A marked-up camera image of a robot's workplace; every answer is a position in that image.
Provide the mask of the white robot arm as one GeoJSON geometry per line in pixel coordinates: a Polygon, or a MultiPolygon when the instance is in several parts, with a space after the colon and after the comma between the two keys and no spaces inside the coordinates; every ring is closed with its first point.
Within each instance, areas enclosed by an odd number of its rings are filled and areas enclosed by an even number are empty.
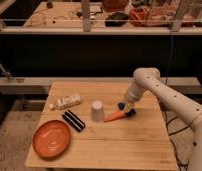
{"type": "Polygon", "coordinates": [[[157,68],[136,69],[124,99],[136,103],[147,90],[194,131],[195,145],[189,159],[188,171],[202,171],[202,105],[162,83],[157,68]]]}

